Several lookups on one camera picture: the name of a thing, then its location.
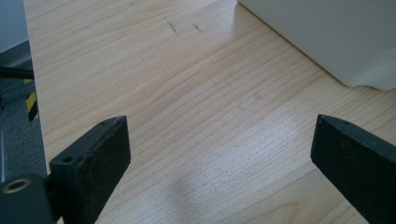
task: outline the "mounting hole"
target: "mounting hole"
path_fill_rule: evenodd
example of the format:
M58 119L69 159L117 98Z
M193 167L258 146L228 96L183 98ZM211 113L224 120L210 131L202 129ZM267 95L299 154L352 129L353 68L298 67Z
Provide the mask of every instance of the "mounting hole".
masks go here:
M12 181L11 183L7 184L5 187L3 187L3 192L4 193L15 193L22 189L25 189L27 186L30 185L30 183L32 183L32 181L28 178L17 179L17 180Z
M64 162L70 162L70 161L72 161L72 160L73 160L73 157L65 157L65 158L63 159Z

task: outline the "black clamp jaw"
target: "black clamp jaw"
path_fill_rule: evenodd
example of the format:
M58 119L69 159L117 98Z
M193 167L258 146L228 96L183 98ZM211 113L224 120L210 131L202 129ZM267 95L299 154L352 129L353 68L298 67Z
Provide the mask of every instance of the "black clamp jaw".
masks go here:
M396 223L396 147L342 119L319 115L312 162L370 223Z
M1 185L1 223L92 224L131 162L126 117L98 123L50 163Z

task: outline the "white object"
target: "white object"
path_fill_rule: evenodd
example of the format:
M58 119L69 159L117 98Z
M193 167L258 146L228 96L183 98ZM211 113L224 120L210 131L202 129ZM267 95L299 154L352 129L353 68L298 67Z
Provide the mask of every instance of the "white object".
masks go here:
M239 0L348 86L396 88L395 0Z

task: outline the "wooden table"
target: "wooden table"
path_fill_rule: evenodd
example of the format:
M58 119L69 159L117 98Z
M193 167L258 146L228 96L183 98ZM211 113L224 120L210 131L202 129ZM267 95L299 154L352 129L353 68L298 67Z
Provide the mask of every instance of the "wooden table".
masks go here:
M126 115L97 223L364 223L313 165L317 114L396 144L396 91L349 88L235 0L25 0L47 161Z

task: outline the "black stripe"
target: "black stripe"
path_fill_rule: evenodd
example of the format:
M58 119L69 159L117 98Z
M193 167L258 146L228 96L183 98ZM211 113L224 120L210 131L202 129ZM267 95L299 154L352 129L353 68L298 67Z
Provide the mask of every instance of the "black stripe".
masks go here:
M32 108L29 110L29 121L32 121L35 119L35 115L38 113L38 108L37 108L37 100L35 100L35 103L33 104Z
M0 67L0 77L35 79L35 74L29 69Z

